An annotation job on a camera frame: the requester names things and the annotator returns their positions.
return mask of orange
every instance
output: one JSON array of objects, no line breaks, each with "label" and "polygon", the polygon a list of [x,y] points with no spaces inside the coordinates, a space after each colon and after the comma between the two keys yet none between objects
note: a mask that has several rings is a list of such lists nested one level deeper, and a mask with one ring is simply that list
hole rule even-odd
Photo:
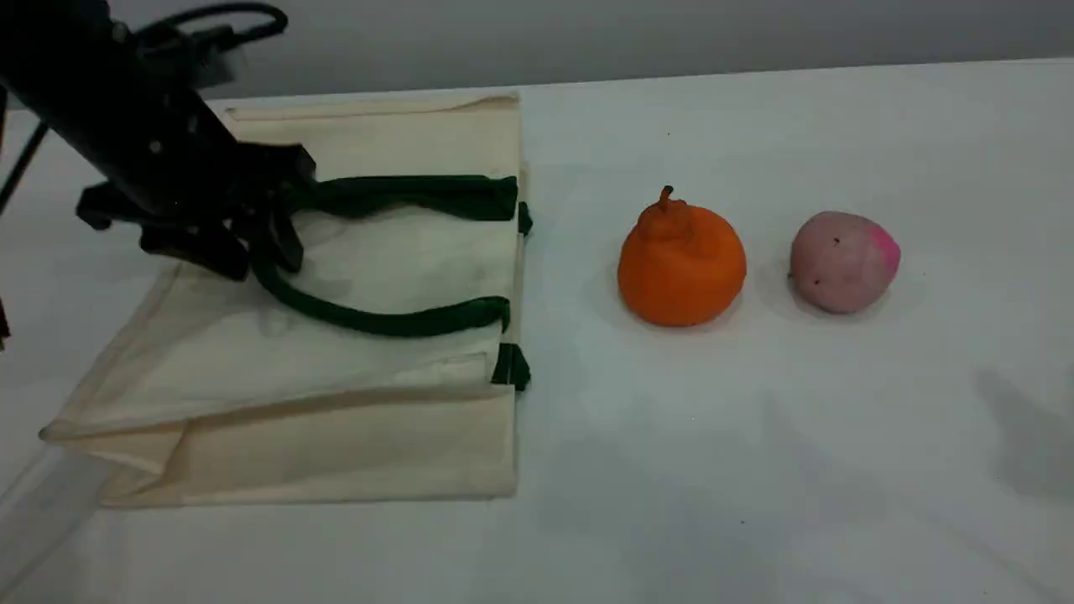
[{"label": "orange", "polygon": [[745,250],[720,215],[661,199],[638,217],[619,258],[619,291],[642,319],[685,327],[714,319],[745,282]]}]

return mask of fruit stem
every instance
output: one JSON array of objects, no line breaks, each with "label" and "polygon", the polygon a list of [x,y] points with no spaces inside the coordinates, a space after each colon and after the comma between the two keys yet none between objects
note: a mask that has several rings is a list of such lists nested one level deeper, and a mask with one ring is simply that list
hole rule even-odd
[{"label": "fruit stem", "polygon": [[673,190],[671,185],[664,185],[664,190],[661,191],[661,200],[656,202],[656,207],[659,207],[661,212],[668,211],[669,202],[671,201],[671,191]]}]

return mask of folded fabric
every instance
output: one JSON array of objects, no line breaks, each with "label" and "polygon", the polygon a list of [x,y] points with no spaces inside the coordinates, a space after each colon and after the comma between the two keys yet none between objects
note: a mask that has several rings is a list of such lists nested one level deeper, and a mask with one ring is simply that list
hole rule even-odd
[{"label": "folded fabric", "polygon": [[[245,141],[303,144],[320,181],[521,173],[512,97],[223,118]],[[285,307],[253,279],[183,264],[161,276],[42,437],[120,464],[102,493],[115,506],[512,492],[514,388],[503,383],[527,373],[512,356],[522,213],[480,221],[421,205],[378,210],[296,214],[306,256],[288,285],[386,314],[497,297],[509,323],[371,335]]]}]

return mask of pink fruit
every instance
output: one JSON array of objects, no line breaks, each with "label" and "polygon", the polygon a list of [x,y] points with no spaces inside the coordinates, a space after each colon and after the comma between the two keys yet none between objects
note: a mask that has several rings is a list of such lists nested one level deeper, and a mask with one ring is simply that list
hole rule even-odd
[{"label": "pink fruit", "polygon": [[899,244],[854,214],[822,212],[790,246],[790,275],[803,299],[829,313],[856,313],[887,291],[899,270]]}]

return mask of plastic toy fruit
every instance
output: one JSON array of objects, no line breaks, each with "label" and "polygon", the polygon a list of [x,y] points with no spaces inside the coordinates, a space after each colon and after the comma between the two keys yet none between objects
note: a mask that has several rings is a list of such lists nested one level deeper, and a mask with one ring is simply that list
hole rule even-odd
[{"label": "plastic toy fruit", "polygon": [[902,251],[880,225],[843,212],[822,212],[790,245],[790,276],[806,301],[829,313],[855,313],[880,300]]},{"label": "plastic toy fruit", "polygon": [[661,199],[638,217],[619,258],[619,291],[642,319],[702,323],[727,310],[745,282],[745,250],[727,220],[703,207]]}]

